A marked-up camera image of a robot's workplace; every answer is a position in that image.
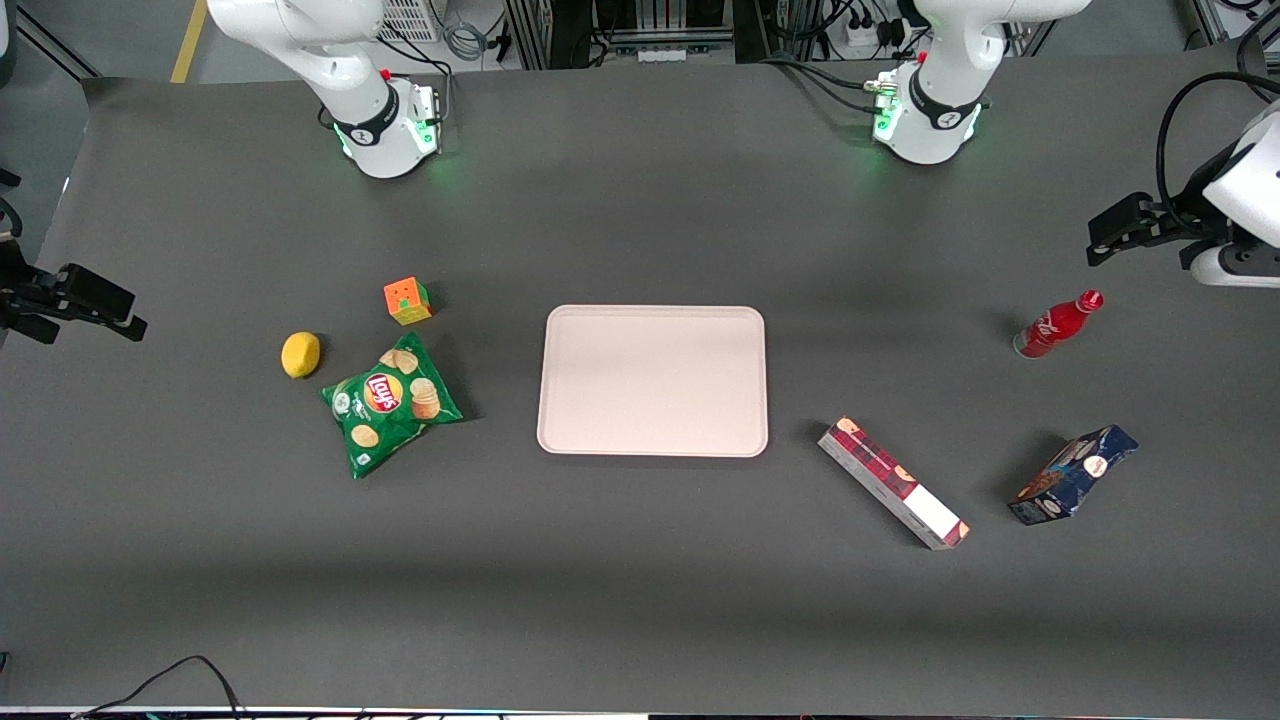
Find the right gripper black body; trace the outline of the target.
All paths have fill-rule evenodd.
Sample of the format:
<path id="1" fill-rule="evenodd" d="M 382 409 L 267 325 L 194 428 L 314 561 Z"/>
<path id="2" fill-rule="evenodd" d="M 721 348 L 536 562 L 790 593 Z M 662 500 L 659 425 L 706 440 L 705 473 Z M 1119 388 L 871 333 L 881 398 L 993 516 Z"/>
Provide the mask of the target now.
<path id="1" fill-rule="evenodd" d="M 63 272 L 46 272 L 27 263 L 17 240 L 1 242 L 1 327 L 42 345 L 52 345 L 61 327 Z"/>

